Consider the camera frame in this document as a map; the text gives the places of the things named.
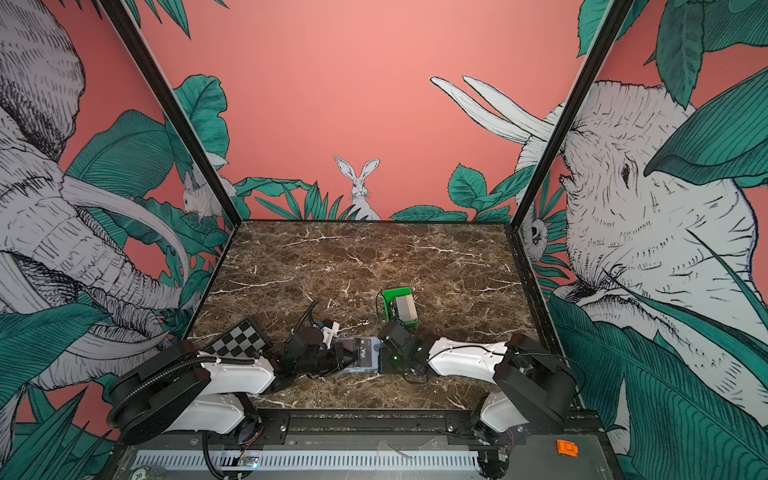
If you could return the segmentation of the blue leather card holder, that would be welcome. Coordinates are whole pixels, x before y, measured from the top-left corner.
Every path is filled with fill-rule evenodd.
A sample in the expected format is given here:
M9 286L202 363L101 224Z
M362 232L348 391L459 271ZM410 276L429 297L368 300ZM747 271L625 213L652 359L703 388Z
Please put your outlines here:
M342 374L377 373L381 341L377 337L337 338L335 343L356 354L354 362L346 366Z

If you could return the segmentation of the green plastic card tray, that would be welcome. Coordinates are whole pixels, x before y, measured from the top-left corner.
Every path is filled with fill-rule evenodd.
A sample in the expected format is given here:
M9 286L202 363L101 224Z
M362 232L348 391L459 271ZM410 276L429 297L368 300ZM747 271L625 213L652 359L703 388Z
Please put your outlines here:
M389 289L389 290L384 290L384 291L381 292L381 295L382 295L383 300L384 300L385 316L386 316L388 321L394 320L394 321L397 321L398 323L401 323L398 320L398 317L397 317L397 310L396 310L396 307L394 305L394 299L396 297L398 297L398 296L407 295L407 294L412 294L413 295L412 290L410 288L408 288L408 287ZM413 327L417 323L418 323L418 321L410 323L410 324L403 324L403 323L401 323L401 324L404 325L405 327Z

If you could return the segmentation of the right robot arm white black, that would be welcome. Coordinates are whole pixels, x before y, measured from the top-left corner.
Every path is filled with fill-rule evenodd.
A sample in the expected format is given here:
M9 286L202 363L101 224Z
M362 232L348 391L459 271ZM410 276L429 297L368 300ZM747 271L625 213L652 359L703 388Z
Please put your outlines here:
M465 377L496 385L481 402L475 430L493 436L533 430L560 433L577 394L577 375L562 356L516 333L506 342L421 339L390 321L378 334L387 360L404 375Z

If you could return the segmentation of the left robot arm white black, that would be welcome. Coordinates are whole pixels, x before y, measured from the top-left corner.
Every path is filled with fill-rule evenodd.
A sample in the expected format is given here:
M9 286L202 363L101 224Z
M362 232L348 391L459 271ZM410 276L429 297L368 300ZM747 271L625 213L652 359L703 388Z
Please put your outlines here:
M184 340L120 377L108 391L107 422L128 445L194 431L231 435L248 446L264 431L253 398L300 376L340 372L358 358L354 343L323 325L297 327L274 342L243 321L201 350Z

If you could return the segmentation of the stack of credit cards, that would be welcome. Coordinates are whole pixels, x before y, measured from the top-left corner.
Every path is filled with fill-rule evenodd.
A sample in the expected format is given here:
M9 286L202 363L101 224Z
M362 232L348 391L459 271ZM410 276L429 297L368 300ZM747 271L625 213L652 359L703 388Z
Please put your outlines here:
M398 296L394 299L398 320L403 324L418 321L416 305L412 294Z

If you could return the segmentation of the black white checkerboard plate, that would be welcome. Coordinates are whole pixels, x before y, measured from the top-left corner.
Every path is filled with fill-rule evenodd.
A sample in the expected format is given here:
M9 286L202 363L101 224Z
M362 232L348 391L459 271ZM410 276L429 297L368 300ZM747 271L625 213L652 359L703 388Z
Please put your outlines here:
M272 346L259 325L246 317L203 347L201 352L220 358L254 359Z

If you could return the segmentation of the orange connector clip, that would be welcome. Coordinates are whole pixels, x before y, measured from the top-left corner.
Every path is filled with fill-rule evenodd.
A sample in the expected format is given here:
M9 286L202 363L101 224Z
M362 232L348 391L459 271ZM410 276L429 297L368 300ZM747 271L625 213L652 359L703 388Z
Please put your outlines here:
M577 458L579 454L578 446L575 443L567 440L558 439L556 441L556 449L558 454L570 456L573 458Z

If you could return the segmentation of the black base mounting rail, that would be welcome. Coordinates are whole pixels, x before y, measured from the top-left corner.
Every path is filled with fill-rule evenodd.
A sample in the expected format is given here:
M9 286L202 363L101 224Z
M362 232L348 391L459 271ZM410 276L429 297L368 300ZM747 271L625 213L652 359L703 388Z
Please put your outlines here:
M290 435L442 436L451 445L480 448L506 445L518 432L499 433L482 425L471 410L261 409L254 446L285 445Z

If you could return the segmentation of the black left frame post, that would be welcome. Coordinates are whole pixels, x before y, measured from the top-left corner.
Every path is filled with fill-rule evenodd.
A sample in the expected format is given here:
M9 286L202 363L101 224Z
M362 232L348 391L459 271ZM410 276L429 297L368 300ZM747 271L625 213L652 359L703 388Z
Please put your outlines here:
M232 223L234 229L237 229L242 223L241 217L230 195L225 191L217 172L210 164L201 140L140 33L131 12L122 1L101 0L99 4L179 135L181 143L201 170L207 184L221 204L225 217Z

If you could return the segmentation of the black frame post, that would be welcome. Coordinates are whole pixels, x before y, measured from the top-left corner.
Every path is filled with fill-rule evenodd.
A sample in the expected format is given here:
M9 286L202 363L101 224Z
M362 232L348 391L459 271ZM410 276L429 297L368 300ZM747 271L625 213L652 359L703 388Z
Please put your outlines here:
M511 221L511 228L513 230L519 230L522 226L524 217L534 201L536 192L543 184L547 172L557 158L559 149L564 145L565 137L577 113L580 111L589 93L589 89L595 81L632 5L632 0L611 1L608 5L607 12L595 35L594 42L555 125L554 132L547 141L542 157L533 172L528 188Z
M210 164L201 140L140 33L131 12L122 1L101 0L99 4L179 135L181 143L201 170L207 184L221 204L225 217L232 223L234 229L237 229L242 223L241 217L230 195L225 191L217 172Z

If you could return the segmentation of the black right frame post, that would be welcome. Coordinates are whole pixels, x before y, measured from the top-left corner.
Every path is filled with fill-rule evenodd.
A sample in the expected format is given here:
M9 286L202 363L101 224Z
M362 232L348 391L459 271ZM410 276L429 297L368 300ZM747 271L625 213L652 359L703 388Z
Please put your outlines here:
M547 172L557 158L559 149L564 145L565 137L577 113L580 111L589 93L589 89L595 81L632 5L632 0L611 1L608 5L607 12L595 35L594 42L555 125L554 132L547 141L542 157L533 172L528 188L511 221L511 228L513 230L519 230L522 226L524 217L534 201L536 192L543 184Z

